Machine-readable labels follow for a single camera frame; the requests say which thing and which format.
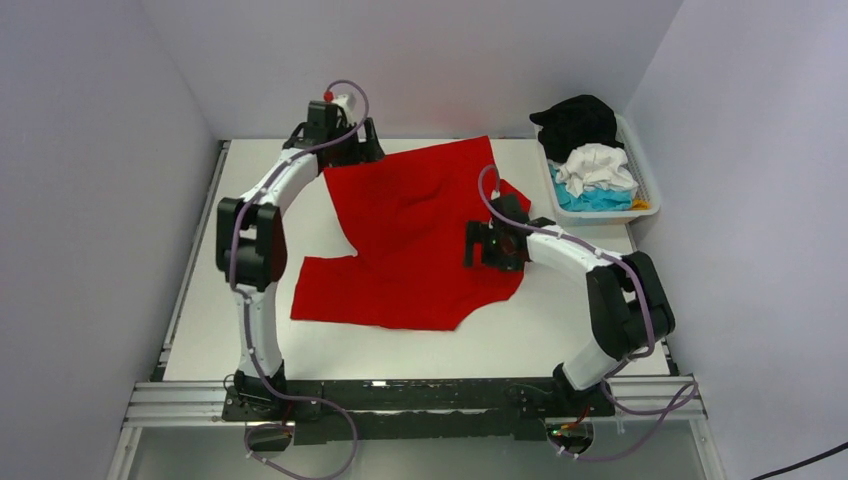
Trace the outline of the red t shirt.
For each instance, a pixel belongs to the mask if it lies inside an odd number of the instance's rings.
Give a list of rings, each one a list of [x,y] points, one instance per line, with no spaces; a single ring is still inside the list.
[[[482,136],[327,170],[356,253],[304,259],[291,319],[453,331],[475,310],[510,299],[522,272],[464,265],[467,223],[490,218],[477,183],[493,161]]]

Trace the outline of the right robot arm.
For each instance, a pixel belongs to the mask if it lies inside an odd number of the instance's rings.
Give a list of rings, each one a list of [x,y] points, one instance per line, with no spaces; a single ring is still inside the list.
[[[589,324],[576,334],[581,346],[555,367],[550,391],[555,409],[574,415],[606,378],[674,331],[676,320],[654,263],[644,252],[612,252],[551,219],[532,219],[514,194],[484,205],[490,219],[465,226],[465,266],[521,272],[536,263],[585,283]]]

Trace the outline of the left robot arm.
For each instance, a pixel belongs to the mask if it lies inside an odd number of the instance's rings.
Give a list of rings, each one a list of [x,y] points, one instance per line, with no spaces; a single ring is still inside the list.
[[[350,94],[326,93],[283,143],[277,160],[248,191],[217,206],[215,263],[239,316],[241,354],[236,397],[264,420],[287,406],[284,360],[277,339],[276,290],[288,260],[282,219],[324,170],[383,158],[374,122],[354,117]]]

